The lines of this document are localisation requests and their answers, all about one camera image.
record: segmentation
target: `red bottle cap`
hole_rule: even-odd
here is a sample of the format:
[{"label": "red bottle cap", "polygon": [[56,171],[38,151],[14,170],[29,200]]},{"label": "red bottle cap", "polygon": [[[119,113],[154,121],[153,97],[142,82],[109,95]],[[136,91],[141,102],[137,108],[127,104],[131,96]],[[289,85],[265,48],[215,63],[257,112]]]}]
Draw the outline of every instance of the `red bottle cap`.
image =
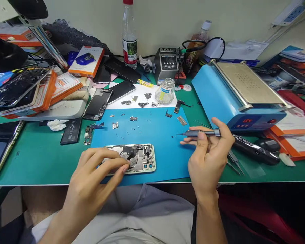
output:
[{"label": "red bottle cap", "polygon": [[132,5],[133,4],[133,0],[123,0],[124,4],[128,4],[128,5]]}]

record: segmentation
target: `screwdriver handle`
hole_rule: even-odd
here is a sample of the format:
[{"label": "screwdriver handle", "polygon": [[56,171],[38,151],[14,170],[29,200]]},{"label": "screwdriver handle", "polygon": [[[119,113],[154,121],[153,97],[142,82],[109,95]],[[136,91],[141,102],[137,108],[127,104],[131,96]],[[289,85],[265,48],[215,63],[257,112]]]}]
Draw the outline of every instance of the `screwdriver handle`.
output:
[{"label": "screwdriver handle", "polygon": [[206,135],[220,136],[220,130],[215,129],[214,131],[201,131],[201,130],[188,130],[185,135],[187,137],[197,137],[199,132],[203,132]]}]

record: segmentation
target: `metal heating plate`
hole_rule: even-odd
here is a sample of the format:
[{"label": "metal heating plate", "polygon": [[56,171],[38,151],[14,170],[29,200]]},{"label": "metal heating plate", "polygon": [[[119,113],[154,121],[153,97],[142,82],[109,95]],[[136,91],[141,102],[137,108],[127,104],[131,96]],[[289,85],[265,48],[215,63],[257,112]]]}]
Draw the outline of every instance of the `metal heating plate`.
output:
[{"label": "metal heating plate", "polygon": [[241,96],[250,104],[282,104],[283,101],[246,64],[217,63]]}]

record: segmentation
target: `electrical outlet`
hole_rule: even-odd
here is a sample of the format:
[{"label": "electrical outlet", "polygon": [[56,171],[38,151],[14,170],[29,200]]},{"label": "electrical outlet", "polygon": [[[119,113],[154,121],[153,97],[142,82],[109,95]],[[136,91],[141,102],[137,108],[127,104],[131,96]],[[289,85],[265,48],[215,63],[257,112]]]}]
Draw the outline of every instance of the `electrical outlet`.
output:
[{"label": "electrical outlet", "polygon": [[304,0],[293,0],[272,22],[272,25],[290,25],[301,13],[305,11]]}]

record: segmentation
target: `digital display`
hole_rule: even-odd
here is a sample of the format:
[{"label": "digital display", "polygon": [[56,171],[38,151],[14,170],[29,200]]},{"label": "digital display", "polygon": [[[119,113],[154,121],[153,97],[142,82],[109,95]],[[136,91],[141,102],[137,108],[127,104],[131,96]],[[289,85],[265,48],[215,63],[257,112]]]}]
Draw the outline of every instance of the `digital display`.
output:
[{"label": "digital display", "polygon": [[251,123],[253,120],[252,119],[245,119],[243,120],[243,123]]}]

